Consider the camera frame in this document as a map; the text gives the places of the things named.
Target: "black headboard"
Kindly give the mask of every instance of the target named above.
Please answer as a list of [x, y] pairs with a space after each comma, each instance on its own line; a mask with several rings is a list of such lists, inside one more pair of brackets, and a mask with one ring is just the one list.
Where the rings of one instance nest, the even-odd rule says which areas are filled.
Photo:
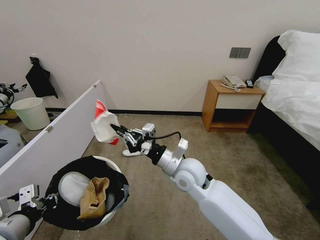
[[280, 36], [274, 37], [266, 46], [257, 70], [253, 76], [253, 82], [259, 77], [272, 75], [281, 60], [286, 56], [286, 52], [278, 44]]

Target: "carpet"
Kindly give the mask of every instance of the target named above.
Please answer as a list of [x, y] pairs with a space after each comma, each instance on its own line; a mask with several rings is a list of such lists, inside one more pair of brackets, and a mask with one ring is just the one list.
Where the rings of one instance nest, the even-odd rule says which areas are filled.
[[[214, 179], [229, 185], [258, 212], [274, 236], [283, 240], [320, 239], [318, 215], [305, 208], [310, 191], [263, 136], [207, 133], [197, 116], [120, 114], [119, 122], [140, 129], [147, 122], [154, 123], [157, 136], [180, 131], [189, 141], [186, 157], [198, 159]], [[172, 151], [178, 142], [178, 136], [157, 141]], [[111, 146], [94, 138], [84, 153], [114, 161], [129, 181], [130, 197], [113, 219], [84, 232], [42, 222], [33, 240], [225, 239], [202, 215], [197, 203], [179, 191], [159, 167], [145, 156], [123, 157], [124, 149], [122, 141]]]

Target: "white bed sheet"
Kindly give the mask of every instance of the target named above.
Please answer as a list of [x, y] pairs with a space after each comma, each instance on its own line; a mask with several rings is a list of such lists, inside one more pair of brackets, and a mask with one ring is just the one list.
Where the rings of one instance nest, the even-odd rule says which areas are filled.
[[265, 76], [255, 83], [266, 92], [262, 104], [320, 151], [320, 83], [271, 84], [272, 79]]

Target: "black baseboard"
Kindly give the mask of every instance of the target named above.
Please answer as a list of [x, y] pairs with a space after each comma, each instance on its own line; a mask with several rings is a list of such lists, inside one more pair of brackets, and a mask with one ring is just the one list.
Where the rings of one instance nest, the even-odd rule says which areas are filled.
[[66, 108], [46, 108], [47, 112], [63, 112]]
[[148, 111], [148, 110], [115, 110], [109, 109], [111, 113], [127, 114], [149, 114], [149, 115], [180, 115], [180, 116], [201, 116], [202, 112], [184, 112], [184, 111]]

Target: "trash can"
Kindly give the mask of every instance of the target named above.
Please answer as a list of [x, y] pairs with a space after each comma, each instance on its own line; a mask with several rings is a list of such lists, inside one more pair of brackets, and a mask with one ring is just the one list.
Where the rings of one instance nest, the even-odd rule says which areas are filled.
[[11, 109], [16, 112], [28, 129], [39, 130], [50, 123], [42, 102], [42, 98], [26, 98], [13, 103]]
[[[110, 168], [121, 173], [120, 168], [114, 162], [112, 162], [110, 159], [105, 158], [105, 157], [100, 157], [100, 156], [93, 156], [93, 157], [96, 159], [99, 159], [99, 160], [106, 161], [107, 165]], [[98, 225], [96, 225], [95, 227], [101, 227], [101, 226], [107, 224], [113, 218], [113, 216], [116, 214], [116, 211], [117, 210], [114, 210], [114, 211], [108, 213], [106, 216], [104, 216], [104, 218], [101, 220], [101, 222]]]
[[[105, 189], [106, 212], [102, 216], [79, 218], [81, 199], [85, 193], [83, 185], [88, 185], [82, 177], [79, 178], [79, 174], [88, 180], [109, 179], [109, 186]], [[53, 175], [45, 196], [57, 193], [56, 207], [48, 208], [43, 214], [43, 220], [63, 229], [85, 231], [101, 227], [113, 218], [129, 197], [129, 183], [113, 161], [100, 156], [87, 156], [68, 163]]]

